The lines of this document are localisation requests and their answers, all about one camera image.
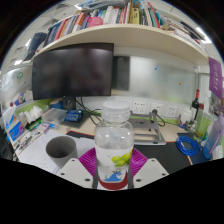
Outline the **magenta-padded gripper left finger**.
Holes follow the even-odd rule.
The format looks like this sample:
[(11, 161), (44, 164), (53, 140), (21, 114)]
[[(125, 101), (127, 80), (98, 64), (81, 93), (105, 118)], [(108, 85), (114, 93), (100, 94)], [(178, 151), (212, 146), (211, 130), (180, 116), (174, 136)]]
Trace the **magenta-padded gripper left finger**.
[(84, 153), (79, 159), (71, 158), (57, 176), (84, 188), (97, 188), (97, 158), (94, 148)]

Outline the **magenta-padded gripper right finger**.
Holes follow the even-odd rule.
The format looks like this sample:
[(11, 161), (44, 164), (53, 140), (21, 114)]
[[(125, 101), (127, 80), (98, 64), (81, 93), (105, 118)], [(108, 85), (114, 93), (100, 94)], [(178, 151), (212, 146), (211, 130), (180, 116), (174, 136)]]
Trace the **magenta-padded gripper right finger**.
[(129, 162), (129, 188), (136, 189), (168, 176), (156, 158), (148, 159), (139, 150), (132, 151)]

